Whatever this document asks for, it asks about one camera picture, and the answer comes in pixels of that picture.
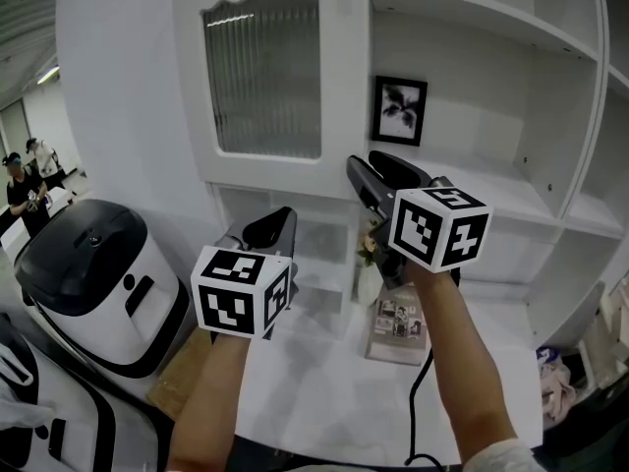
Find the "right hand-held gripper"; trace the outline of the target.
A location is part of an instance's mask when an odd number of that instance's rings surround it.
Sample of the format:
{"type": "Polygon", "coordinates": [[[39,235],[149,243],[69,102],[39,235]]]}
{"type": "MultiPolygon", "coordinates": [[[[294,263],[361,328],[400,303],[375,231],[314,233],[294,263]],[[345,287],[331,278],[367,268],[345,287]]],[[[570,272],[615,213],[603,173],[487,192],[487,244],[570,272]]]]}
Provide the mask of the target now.
{"type": "Polygon", "coordinates": [[[447,178],[432,178],[379,150],[369,153],[369,163],[350,155],[346,174],[363,206],[381,220],[371,236],[386,288],[407,283],[408,262],[439,273],[458,270],[480,257],[493,207],[447,178]]]}

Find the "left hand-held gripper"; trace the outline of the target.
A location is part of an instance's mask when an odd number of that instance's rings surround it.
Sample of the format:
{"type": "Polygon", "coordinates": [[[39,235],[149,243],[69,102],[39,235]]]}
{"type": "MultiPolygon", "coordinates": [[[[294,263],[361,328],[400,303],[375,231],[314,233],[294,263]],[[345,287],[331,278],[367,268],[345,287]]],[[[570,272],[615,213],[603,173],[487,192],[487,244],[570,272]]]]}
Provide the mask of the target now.
{"type": "Polygon", "coordinates": [[[297,221],[283,206],[234,221],[216,247],[202,249],[191,274],[200,328],[250,339],[268,334],[291,301],[297,221]]]}

